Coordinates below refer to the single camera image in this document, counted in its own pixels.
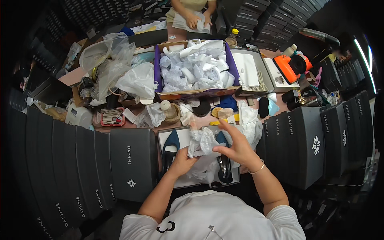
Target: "bracelet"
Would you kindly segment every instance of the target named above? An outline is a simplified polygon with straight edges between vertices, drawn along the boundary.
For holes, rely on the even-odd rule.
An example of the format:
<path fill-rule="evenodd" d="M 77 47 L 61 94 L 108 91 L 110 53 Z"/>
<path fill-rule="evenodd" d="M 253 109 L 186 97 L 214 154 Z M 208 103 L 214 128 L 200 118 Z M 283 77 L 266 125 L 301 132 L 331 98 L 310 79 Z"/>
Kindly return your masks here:
<path fill-rule="evenodd" d="M 265 166 L 265 164 L 264 164 L 264 160 L 263 160 L 263 159 L 260 159 L 260 160 L 263 162 L 262 167 L 261 167 L 259 170 L 257 170 L 256 172 L 250 172 L 249 169 L 248 169 L 248 172 L 249 172 L 250 174 L 256 174 L 256 173 L 258 173 L 261 169 L 263 169 L 263 167 Z"/>

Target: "white t-shirt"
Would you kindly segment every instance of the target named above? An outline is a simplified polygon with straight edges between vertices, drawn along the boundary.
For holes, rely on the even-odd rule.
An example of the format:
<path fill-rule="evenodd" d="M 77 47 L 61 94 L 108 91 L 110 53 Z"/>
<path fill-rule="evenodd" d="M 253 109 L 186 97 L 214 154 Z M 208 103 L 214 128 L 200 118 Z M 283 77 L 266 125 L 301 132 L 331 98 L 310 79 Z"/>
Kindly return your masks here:
<path fill-rule="evenodd" d="M 281 205 L 265 217 L 238 197 L 208 190 L 174 200 L 160 224 L 149 216 L 125 216 L 120 240 L 204 240 L 207 236 L 207 240 L 305 239 L 293 208 Z"/>

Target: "fluorescent light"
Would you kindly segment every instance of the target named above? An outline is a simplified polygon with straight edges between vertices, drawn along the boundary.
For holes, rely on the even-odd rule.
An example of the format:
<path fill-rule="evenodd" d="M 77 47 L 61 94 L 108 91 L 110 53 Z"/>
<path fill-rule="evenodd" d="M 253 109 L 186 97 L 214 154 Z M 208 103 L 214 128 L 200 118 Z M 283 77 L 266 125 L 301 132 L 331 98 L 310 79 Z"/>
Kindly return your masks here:
<path fill-rule="evenodd" d="M 369 54 L 369 64 L 368 64 L 368 61 L 367 61 L 367 58 L 365 57 L 365 54 L 364 52 L 362 51 L 361 47 L 360 47 L 360 44 L 358 42 L 357 39 L 354 40 L 356 46 L 358 47 L 359 51 L 360 51 L 360 54 L 364 60 L 364 63 L 365 63 L 365 66 L 367 67 L 368 69 L 368 72 L 369 72 L 369 77 L 371 78 L 371 82 L 372 82 L 372 86 L 373 86 L 373 92 L 375 94 L 377 94 L 377 91 L 376 91 L 376 87 L 375 87 L 375 82 L 373 81 L 373 76 L 372 76 L 372 69 L 373 69 L 373 57 L 372 57 L 372 50 L 371 50 L 371 47 L 368 45 L 368 54 Z"/>

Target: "necklace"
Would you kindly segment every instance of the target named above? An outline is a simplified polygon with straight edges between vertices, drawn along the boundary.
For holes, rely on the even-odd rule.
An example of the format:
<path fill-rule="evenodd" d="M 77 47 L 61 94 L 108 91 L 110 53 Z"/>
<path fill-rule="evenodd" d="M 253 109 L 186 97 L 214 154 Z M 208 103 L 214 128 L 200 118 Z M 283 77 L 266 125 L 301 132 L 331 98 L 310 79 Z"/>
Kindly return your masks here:
<path fill-rule="evenodd" d="M 211 232 L 215 232 L 215 234 L 217 234 L 217 236 L 219 236 L 221 240 L 224 240 L 224 239 L 223 239 L 223 238 L 216 232 L 216 230 L 214 230 L 214 227 L 215 227 L 215 226 L 209 225 L 208 228 L 210 229 L 210 231 L 209 231 L 208 235 L 206 236 L 205 240 L 207 240 L 207 238 L 208 238 L 208 236 L 211 234 Z"/>

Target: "hand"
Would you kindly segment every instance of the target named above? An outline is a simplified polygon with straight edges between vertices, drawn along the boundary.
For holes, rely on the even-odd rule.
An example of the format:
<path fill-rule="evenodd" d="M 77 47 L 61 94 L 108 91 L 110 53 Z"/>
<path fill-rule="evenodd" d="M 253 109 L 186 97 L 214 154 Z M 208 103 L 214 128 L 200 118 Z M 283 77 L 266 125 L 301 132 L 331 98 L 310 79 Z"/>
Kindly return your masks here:
<path fill-rule="evenodd" d="M 199 159 L 198 157 L 189 158 L 187 154 L 188 146 L 180 149 L 177 152 L 175 160 L 173 160 L 173 163 L 168 169 L 167 173 L 172 174 L 177 178 L 183 174 L 186 174 Z"/>
<path fill-rule="evenodd" d="M 231 148 L 216 146 L 213 147 L 212 151 L 224 154 L 233 161 L 245 165 L 251 172 L 258 171 L 263 163 L 260 157 L 252 150 L 247 138 L 235 126 L 231 126 L 222 119 L 219 121 L 220 125 L 218 127 L 226 130 L 231 135 L 233 144 Z"/>
<path fill-rule="evenodd" d="M 191 14 L 188 14 L 186 21 L 187 21 L 187 26 L 189 26 L 190 29 L 197 28 L 197 20 L 201 20 L 200 17 Z"/>
<path fill-rule="evenodd" d="M 204 17 L 205 17 L 205 23 L 204 23 L 204 27 L 206 27 L 208 24 L 212 26 L 212 23 L 211 23 L 211 15 L 208 13 L 208 11 L 205 11 L 203 13 Z"/>

